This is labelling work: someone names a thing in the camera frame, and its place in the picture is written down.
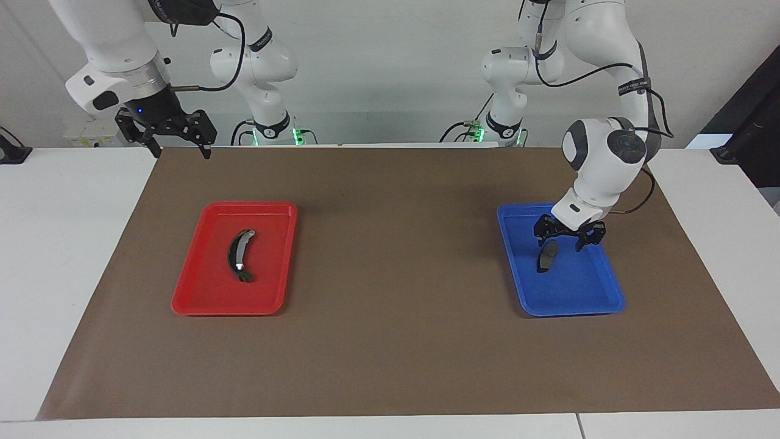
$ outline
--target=table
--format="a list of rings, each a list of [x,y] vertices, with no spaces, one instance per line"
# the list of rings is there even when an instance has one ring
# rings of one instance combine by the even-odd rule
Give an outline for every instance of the table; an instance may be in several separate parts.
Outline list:
[[[38,149],[25,165],[0,168],[6,232],[0,235],[0,419],[34,419],[153,165],[139,148]],[[664,150],[651,169],[777,386],[780,218],[738,167],[717,165],[707,151]],[[774,437],[778,427],[780,410],[5,422],[0,437],[109,431],[114,437],[256,437],[262,431],[269,437],[568,438],[581,437],[581,429],[589,439]]]

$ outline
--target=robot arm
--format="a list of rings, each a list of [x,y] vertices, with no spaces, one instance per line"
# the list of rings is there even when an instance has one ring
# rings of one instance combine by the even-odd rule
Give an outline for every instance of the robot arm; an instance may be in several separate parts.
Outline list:
[[[563,153],[578,177],[552,210],[570,230],[604,219],[661,147],[651,82],[641,44],[626,22],[624,0],[566,1],[565,32],[572,53],[615,78],[623,117],[575,122]]]
[[[192,141],[208,158],[217,132],[203,110],[182,110],[157,45],[144,29],[134,0],[49,0],[67,31],[87,54],[88,64],[66,82],[68,92],[88,113],[116,112],[120,129],[160,155],[155,134]],[[219,11],[210,0],[155,1],[161,19],[210,23]],[[177,17],[166,13],[183,12]],[[139,130],[136,123],[144,129]]]
[[[496,141],[501,146],[512,146],[517,142],[523,122],[528,97],[520,90],[526,84],[542,84],[535,68],[537,48],[548,57],[539,58],[539,70],[548,81],[557,80],[563,73],[563,54],[556,51],[555,35],[563,16],[562,3],[550,3],[544,14],[542,38],[537,29],[544,11],[543,2],[523,2],[519,14],[520,47],[502,47],[490,51],[482,58],[482,76],[493,87],[495,97],[489,112],[480,120],[484,127],[485,141]]]
[[[261,145],[291,143],[289,130],[292,118],[282,94],[271,85],[293,79],[298,72],[298,58],[283,43],[274,38],[256,0],[224,0],[222,12],[238,17],[246,27],[246,50],[243,68],[235,86],[252,110],[256,138]],[[223,31],[231,37],[239,34],[232,21],[223,22]],[[227,82],[236,70],[240,48],[227,47],[214,51],[211,69]]]

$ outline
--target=black object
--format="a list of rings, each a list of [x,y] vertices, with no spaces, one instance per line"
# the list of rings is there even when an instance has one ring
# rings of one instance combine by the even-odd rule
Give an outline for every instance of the black object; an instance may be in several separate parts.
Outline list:
[[[523,124],[523,120],[521,119],[517,124],[509,127],[507,125],[496,122],[493,119],[493,116],[491,116],[490,112],[487,112],[487,116],[485,116],[485,123],[491,130],[497,133],[500,138],[510,139],[520,129],[520,125]]]
[[[274,32],[269,27],[265,31],[265,34],[263,34],[262,37],[258,38],[257,41],[255,41],[249,46],[249,50],[251,50],[252,52],[259,52],[263,50],[263,48],[267,46],[273,38],[274,38]]]
[[[537,273],[546,273],[552,268],[552,263],[555,261],[555,256],[558,255],[558,243],[555,241],[548,242],[542,247],[539,252],[539,258],[537,259]]]
[[[615,215],[629,215],[631,213],[636,212],[639,209],[642,209],[644,205],[647,204],[647,202],[650,201],[650,198],[653,198],[653,193],[655,193],[655,187],[658,185],[658,182],[655,180],[655,175],[653,175],[652,172],[647,170],[647,168],[642,168],[641,171],[650,177],[650,190],[647,192],[647,196],[642,200],[641,203],[636,205],[636,207],[628,210],[612,210],[610,213]]]
[[[161,154],[154,135],[177,136],[193,142],[205,159],[211,157],[211,149],[217,138],[217,130],[202,109],[192,114],[182,110],[179,99],[170,86],[148,98],[127,102],[119,109],[114,120],[128,141],[137,141],[149,148],[155,158]]]
[[[119,104],[119,96],[113,91],[104,91],[92,100],[92,105],[94,105],[95,109],[100,111],[109,109],[117,104]]]
[[[721,164],[739,164],[739,156],[744,155],[741,154],[743,149],[758,147],[762,141],[768,142],[772,134],[774,135],[772,138],[777,139],[780,133],[777,128],[780,122],[778,114],[780,114],[780,81],[776,82],[761,99],[725,145],[711,149],[712,155]]]
[[[241,67],[243,66],[244,52],[246,52],[246,28],[244,27],[242,21],[238,19],[238,17],[234,17],[230,14],[225,14],[222,12],[218,12],[217,16],[235,21],[239,25],[239,28],[241,29],[241,50],[239,52],[238,66],[236,67],[236,72],[233,74],[233,78],[231,78],[231,80],[229,80],[227,84],[222,85],[220,87],[203,87],[202,85],[183,85],[183,86],[174,87],[174,91],[224,91],[230,88],[236,82],[236,80],[239,79],[239,75],[241,74]]]
[[[279,123],[266,126],[255,122],[254,127],[260,131],[260,134],[263,134],[263,137],[267,138],[268,140],[273,140],[278,138],[279,135],[290,126],[290,121],[290,113],[288,112],[285,114],[285,118]]]
[[[485,101],[484,105],[482,105],[482,108],[480,109],[479,113],[477,113],[477,116],[474,117],[474,120],[476,120],[477,122],[480,120],[480,117],[482,117],[482,113],[488,107],[488,104],[490,104],[490,101],[493,100],[494,96],[495,96],[495,93],[490,93],[490,96],[487,97],[487,101]],[[444,134],[444,136],[441,137],[441,140],[439,140],[439,143],[442,143],[444,141],[444,139],[447,137],[447,134],[451,133],[452,130],[454,130],[458,126],[460,126],[460,125],[456,124],[451,129],[447,130],[447,132]],[[472,129],[473,129],[473,127],[469,127],[469,130],[465,134],[466,135],[471,134],[471,130]]]
[[[239,122],[238,125],[236,125],[236,128],[233,129],[233,135],[230,137],[230,146],[234,146],[236,144],[236,136],[239,135],[239,130],[241,129],[241,127],[243,127],[244,125],[251,125],[251,124],[252,124],[251,120],[242,120],[241,122]]]
[[[612,131],[607,136],[607,146],[612,154],[622,162],[635,165],[644,160],[647,154],[647,147],[644,145],[644,141],[636,135],[631,122],[626,120],[626,123],[630,127],[623,125],[622,130]]]
[[[239,234],[236,235],[236,237],[233,238],[233,241],[230,243],[230,247],[228,248],[228,265],[230,267],[230,271],[233,273],[233,275],[238,279],[240,282],[249,283],[254,279],[254,276],[252,273],[244,270],[244,269],[238,269],[236,268],[236,264],[238,263],[238,253],[239,253],[239,246],[241,245],[241,241],[245,240],[246,242],[244,245],[248,243],[249,238],[254,236],[254,231],[250,229],[241,230]]]
[[[16,146],[12,144],[7,138],[5,138],[5,136],[0,134],[0,149],[3,152],[3,157],[0,159],[0,165],[21,165],[25,160],[27,160],[27,157],[30,155],[33,149],[24,146],[24,144],[19,141],[19,139],[16,138],[16,136],[13,135],[13,133],[10,131],[2,127],[0,127],[0,129],[8,133],[17,142],[19,142],[19,146]]]
[[[559,220],[549,215],[542,215],[537,223],[534,224],[534,236],[539,239],[539,247],[544,247],[547,240],[554,237],[573,236],[580,239],[574,246],[575,250],[580,252],[586,245],[600,244],[606,234],[607,226],[603,221],[585,224],[577,231],[569,229]]]
[[[470,131],[466,131],[465,133],[458,134],[458,137],[455,137],[454,142],[458,143],[460,141],[461,137],[463,138],[463,141],[465,142],[466,138],[469,137],[470,134],[471,134]]]
[[[149,6],[161,22],[171,25],[208,26],[219,14],[212,0],[149,0]]]
[[[652,88],[649,77],[640,78],[637,80],[630,80],[629,82],[618,87],[618,96],[627,95],[634,91],[650,90]]]
[[[642,43],[639,42],[639,40],[636,41],[636,43],[639,45],[639,53],[642,58],[642,71],[644,72],[644,77],[647,79],[647,84],[650,85],[650,70],[647,67],[647,57],[644,53],[644,46],[642,46]],[[643,93],[644,90],[639,90],[637,93]],[[661,103],[661,115],[664,120],[664,126],[665,129],[669,133],[669,137],[674,137],[674,134],[672,134],[672,131],[669,130],[669,122],[666,118],[666,102],[664,102],[663,96],[661,94],[657,93],[652,89],[652,87],[649,87],[647,89],[647,140],[644,142],[645,147],[647,148],[647,158],[645,162],[651,161],[656,154],[658,154],[658,151],[661,150],[661,135],[656,135],[657,133],[653,133],[653,130],[658,130],[660,128],[658,126],[658,118],[655,116],[655,107],[653,106],[653,96],[658,98],[658,101]]]
[[[242,139],[243,139],[244,136],[251,136],[253,134],[254,134],[254,131],[244,131],[243,133],[239,134],[239,145],[242,144]]]
[[[585,129],[585,122],[582,120],[577,120],[575,123],[572,123],[572,126],[569,127],[568,134],[572,136],[574,149],[576,151],[574,159],[569,162],[569,165],[571,165],[572,169],[575,171],[579,171],[580,168],[583,167],[588,153],[587,130]]]
[[[314,137],[314,143],[316,145],[320,144],[320,140],[317,139],[317,133],[313,132],[312,130],[301,130],[300,133],[301,134],[311,134],[311,137]]]
[[[457,127],[465,127],[465,122],[458,122],[454,123],[450,128],[447,128],[447,130],[441,135],[441,138],[439,139],[439,143],[443,143],[444,140],[447,138],[447,136]]]
[[[534,49],[534,56],[536,57],[537,61],[547,61],[551,56],[555,54],[556,50],[558,50],[557,40],[555,41],[555,43],[553,43],[550,50],[546,51],[545,53],[539,53]]]
[[[733,134],[712,151],[738,164],[756,187],[780,186],[780,46],[718,111],[702,134]]]

